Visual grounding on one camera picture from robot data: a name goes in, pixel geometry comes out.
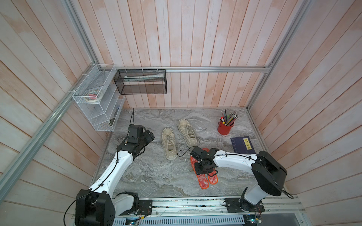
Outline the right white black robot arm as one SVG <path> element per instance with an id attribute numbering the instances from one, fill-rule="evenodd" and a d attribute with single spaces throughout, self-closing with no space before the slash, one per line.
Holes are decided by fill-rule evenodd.
<path id="1" fill-rule="evenodd" d="M 287 170 L 278 163 L 269 153 L 260 151 L 258 154 L 229 153 L 212 148 L 209 151 L 200 147 L 193 147 L 190 156 L 196 160 L 193 163 L 197 175 L 216 176 L 216 168 L 231 168 L 252 174 L 256 183 L 246 187 L 239 199 L 226 198 L 224 206 L 229 213 L 263 212 L 262 200 L 271 196 L 285 194 L 288 198 L 294 197 L 284 190 Z"/>

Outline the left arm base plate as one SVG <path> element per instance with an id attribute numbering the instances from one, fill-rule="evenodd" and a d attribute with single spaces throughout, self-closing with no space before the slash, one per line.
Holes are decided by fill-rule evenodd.
<path id="1" fill-rule="evenodd" d="M 152 200 L 139 200 L 130 210 L 125 211 L 122 215 L 125 216 L 142 216 L 150 215 L 152 213 Z"/>

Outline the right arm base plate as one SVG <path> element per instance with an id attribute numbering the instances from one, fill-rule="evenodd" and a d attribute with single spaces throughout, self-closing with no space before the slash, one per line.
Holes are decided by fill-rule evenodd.
<path id="1" fill-rule="evenodd" d="M 242 200 L 242 198 L 226 198 L 223 202 L 223 206 L 227 208 L 228 213 L 265 212 L 262 201 L 260 201 L 257 205 L 252 205 L 247 201 Z"/>

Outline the beige lace sneaker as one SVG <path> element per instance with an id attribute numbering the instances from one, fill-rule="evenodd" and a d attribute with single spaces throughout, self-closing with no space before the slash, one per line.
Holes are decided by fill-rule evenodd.
<path id="1" fill-rule="evenodd" d="M 193 127 L 186 119 L 180 119 L 178 121 L 178 129 L 183 135 L 188 147 L 194 147 L 197 145 L 198 138 L 193 130 Z"/>
<path id="2" fill-rule="evenodd" d="M 168 160 L 174 160 L 177 155 L 174 132 L 171 128 L 165 128 L 162 132 L 162 144 Z"/>

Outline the red insole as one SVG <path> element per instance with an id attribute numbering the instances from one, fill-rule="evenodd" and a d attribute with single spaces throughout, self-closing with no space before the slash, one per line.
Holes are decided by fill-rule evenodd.
<path id="1" fill-rule="evenodd" d="M 190 162 L 191 162 L 191 166 L 196 174 L 196 168 L 195 168 L 195 163 L 197 163 L 198 161 L 193 158 L 192 156 L 190 157 Z M 201 175 L 197 175 L 197 179 L 199 182 L 199 186 L 201 187 L 201 189 L 208 189 L 209 188 L 209 180 L 207 179 L 205 174 L 201 174 Z"/>
<path id="2" fill-rule="evenodd" d="M 207 175 L 207 178 L 210 184 L 216 185 L 218 183 L 217 171 L 213 170 L 213 172 Z"/>

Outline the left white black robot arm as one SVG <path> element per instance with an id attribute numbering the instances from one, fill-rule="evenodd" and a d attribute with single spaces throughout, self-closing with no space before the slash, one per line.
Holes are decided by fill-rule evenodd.
<path id="1" fill-rule="evenodd" d="M 154 139 L 154 134 L 144 126 L 129 125 L 110 165 L 89 189 L 80 190 L 73 201 L 77 226 L 111 226 L 120 214 L 139 210 L 138 194 L 122 192 L 115 198 L 112 195 L 125 170 Z"/>

